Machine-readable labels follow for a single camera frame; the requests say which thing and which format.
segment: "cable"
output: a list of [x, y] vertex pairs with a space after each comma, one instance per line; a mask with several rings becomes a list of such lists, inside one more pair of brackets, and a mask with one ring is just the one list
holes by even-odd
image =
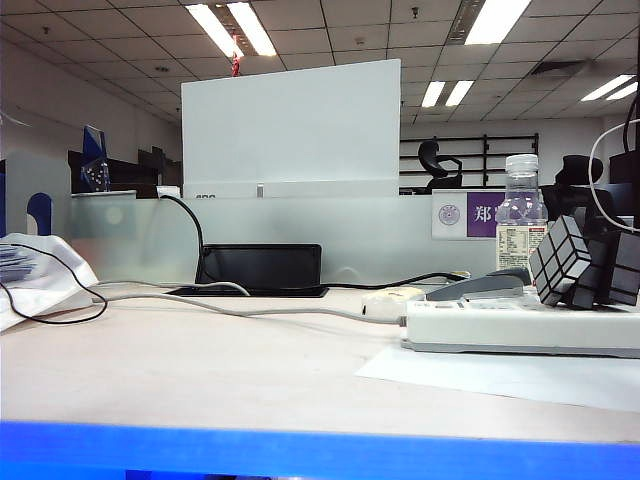
[[614, 225], [618, 228], [622, 228], [623, 230], [627, 230], [632, 233], [640, 232], [640, 229], [633, 228], [633, 227], [630, 227], [629, 225], [624, 225], [622, 223], [616, 222], [613, 218], [607, 215], [607, 212], [605, 212], [604, 208], [602, 208], [602, 205], [600, 204], [600, 200], [598, 200], [598, 196], [596, 195], [596, 189], [593, 183], [593, 174], [591, 173], [591, 166], [593, 165], [593, 157], [595, 155], [596, 148], [598, 148], [598, 144], [604, 137], [609, 135], [611, 132], [615, 132], [616, 130], [619, 130], [625, 127], [626, 125], [630, 125], [632, 123], [638, 123], [638, 122], [640, 122], [640, 119], [635, 119], [635, 120], [631, 120], [630, 122], [621, 123], [620, 125], [616, 125], [615, 127], [610, 128], [609, 130], [604, 132], [602, 135], [600, 135], [598, 139], [595, 141], [595, 143], [593, 144], [593, 148], [591, 149], [591, 155], [589, 155], [589, 165], [587, 167], [587, 170], [588, 170], [587, 174], [589, 175], [589, 188], [591, 189], [591, 196], [593, 197], [593, 201], [598, 207], [598, 210], [600, 210], [600, 213], [602, 214], [602, 216], [606, 218], [611, 225]]
[[76, 320], [62, 320], [59, 322], [54, 322], [52, 320], [45, 320], [40, 316], [31, 316], [31, 315], [27, 315], [25, 313], [20, 312], [16, 306], [15, 306], [15, 302], [13, 300], [13, 296], [11, 295], [11, 292], [9, 291], [9, 289], [4, 285], [4, 283], [0, 282], [0, 287], [2, 287], [2, 289], [5, 291], [5, 293], [7, 294], [7, 297], [9, 298], [9, 306], [11, 307], [11, 310], [13, 311], [13, 313], [15, 313], [16, 315], [26, 319], [26, 320], [33, 320], [34, 322], [38, 322], [38, 323], [45, 323], [47, 325], [73, 325], [75, 323], [83, 323], [83, 322], [88, 322], [89, 320], [93, 320], [94, 318], [98, 318], [100, 315], [102, 315], [105, 310], [107, 309], [107, 305], [109, 304], [108, 300], [103, 297], [102, 295], [100, 295], [97, 292], [94, 292], [93, 290], [91, 290], [88, 287], [85, 287], [82, 282], [78, 279], [78, 277], [76, 276], [76, 273], [73, 271], [73, 269], [67, 265], [65, 262], [63, 262], [60, 258], [56, 257], [53, 253], [49, 253], [49, 252], [45, 252], [42, 250], [39, 250], [35, 247], [32, 247], [30, 245], [24, 245], [22, 243], [2, 243], [2, 245], [9, 245], [12, 247], [21, 247], [21, 248], [26, 248], [28, 250], [33, 250], [34, 252], [38, 252], [41, 253], [43, 255], [47, 255], [51, 258], [54, 258], [56, 261], [58, 261], [58, 263], [60, 263], [64, 268], [66, 268], [67, 270], [69, 270], [69, 272], [71, 273], [71, 275], [73, 276], [73, 279], [76, 281], [76, 283], [78, 285], [80, 285], [80, 287], [89, 292], [92, 295], [95, 295], [96, 297], [98, 297], [103, 305], [102, 308], [100, 309], [100, 311], [94, 315], [91, 315], [90, 317], [87, 318], [79, 318]]
[[150, 287], [170, 287], [170, 288], [204, 288], [204, 287], [230, 287], [235, 288], [240, 293], [242, 293], [245, 297], [250, 297], [251, 295], [247, 292], [242, 286], [233, 282], [213, 282], [213, 283], [171, 283], [171, 282], [162, 282], [162, 283], [154, 283], [154, 282], [144, 282], [140, 280], [105, 280], [102, 282], [98, 282], [98, 286], [105, 285], [115, 285], [119, 283], [132, 283], [135, 285], [149, 285]]
[[[196, 279], [200, 276], [199, 272], [204, 272], [205, 275], [207, 275], [210, 279], [215, 280], [215, 276], [211, 275], [206, 268], [205, 265], [205, 255], [204, 255], [204, 241], [202, 239], [202, 226], [200, 225], [200, 221], [198, 220], [198, 217], [196, 217], [196, 214], [193, 213], [193, 210], [191, 210], [186, 203], [184, 203], [182, 200], [176, 198], [176, 197], [171, 197], [169, 195], [162, 195], [160, 198], [166, 198], [168, 200], [171, 200], [175, 203], [177, 203], [178, 205], [180, 205], [191, 217], [191, 220], [193, 220], [193, 223], [196, 226], [196, 230], [198, 231], [198, 249], [199, 249], [199, 254], [198, 254], [198, 272], [196, 272]], [[357, 288], [357, 289], [361, 289], [361, 290], [379, 290], [381, 288], [391, 288], [391, 287], [399, 287], [401, 285], [406, 285], [407, 283], [413, 283], [413, 282], [418, 282], [420, 280], [426, 280], [429, 278], [436, 278], [436, 277], [442, 277], [442, 278], [446, 278], [447, 280], [452, 280], [452, 281], [459, 281], [459, 280], [466, 280], [467, 277], [464, 277], [462, 275], [456, 275], [455, 273], [443, 273], [443, 272], [435, 272], [435, 273], [427, 273], [425, 275], [419, 275], [417, 277], [413, 277], [413, 278], [408, 278], [406, 280], [399, 280], [397, 282], [392, 282], [392, 283], [385, 283], [385, 284], [380, 284], [380, 285], [360, 285], [360, 284], [355, 284], [355, 283], [320, 283], [318, 285], [309, 285], [306, 287], [282, 287], [282, 288], [272, 288], [272, 287], [256, 287], [256, 286], [249, 286], [249, 285], [244, 285], [244, 288], [249, 288], [249, 289], [254, 289], [254, 290], [279, 290], [279, 291], [283, 291], [283, 292], [295, 292], [295, 291], [303, 291], [303, 290], [309, 290], [311, 288], [330, 288], [330, 287], [338, 287], [338, 288]], [[194, 288], [203, 288], [206, 287], [206, 284], [197, 284]]]
[[207, 310], [221, 313], [223, 315], [231, 315], [234, 317], [254, 317], [258, 315], [288, 315], [288, 314], [301, 314], [301, 313], [317, 313], [323, 315], [335, 315], [338, 317], [349, 318], [351, 320], [357, 320], [359, 322], [375, 323], [379, 325], [400, 325], [400, 320], [393, 320], [389, 318], [376, 318], [359, 315], [356, 313], [347, 312], [346, 310], [332, 310], [329, 308], [270, 308], [262, 310], [230, 310], [227, 308], [217, 307], [215, 305], [209, 305], [208, 303], [200, 302], [198, 300], [191, 300], [190, 298], [175, 297], [173, 295], [167, 295], [164, 293], [131, 293], [123, 295], [115, 295], [108, 297], [109, 302], [115, 302], [118, 300], [128, 300], [132, 298], [156, 298], [162, 300], [169, 300], [172, 302], [186, 303], [196, 307], [201, 307]]
[[622, 145], [624, 146], [624, 152], [629, 153], [629, 123], [631, 122], [631, 115], [633, 115], [633, 108], [638, 104], [638, 94], [633, 97], [633, 101], [629, 106], [629, 111], [627, 112], [627, 119], [624, 122], [624, 130], [622, 131]]

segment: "bottle label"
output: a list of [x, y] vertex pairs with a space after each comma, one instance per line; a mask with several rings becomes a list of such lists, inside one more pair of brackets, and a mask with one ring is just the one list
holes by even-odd
[[498, 225], [496, 227], [496, 267], [529, 268], [529, 256], [547, 234], [546, 225]]

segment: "rubik's cube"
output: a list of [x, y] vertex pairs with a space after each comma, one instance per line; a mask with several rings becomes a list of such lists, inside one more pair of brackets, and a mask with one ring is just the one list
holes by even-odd
[[540, 301], [590, 309], [635, 305], [640, 289], [640, 237], [622, 231], [585, 240], [571, 217], [558, 218], [529, 259]]
[[529, 258], [540, 301], [555, 306], [591, 264], [591, 255], [572, 217], [561, 216]]

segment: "purple sign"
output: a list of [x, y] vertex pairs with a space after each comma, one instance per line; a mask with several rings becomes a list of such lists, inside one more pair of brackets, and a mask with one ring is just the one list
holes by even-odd
[[467, 193], [467, 237], [496, 236], [496, 210], [504, 201], [504, 192]]

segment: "power strip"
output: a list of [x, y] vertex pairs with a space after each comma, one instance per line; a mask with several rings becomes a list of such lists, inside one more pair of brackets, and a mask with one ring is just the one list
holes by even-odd
[[422, 352], [640, 358], [640, 309], [576, 311], [519, 299], [409, 302], [403, 346]]

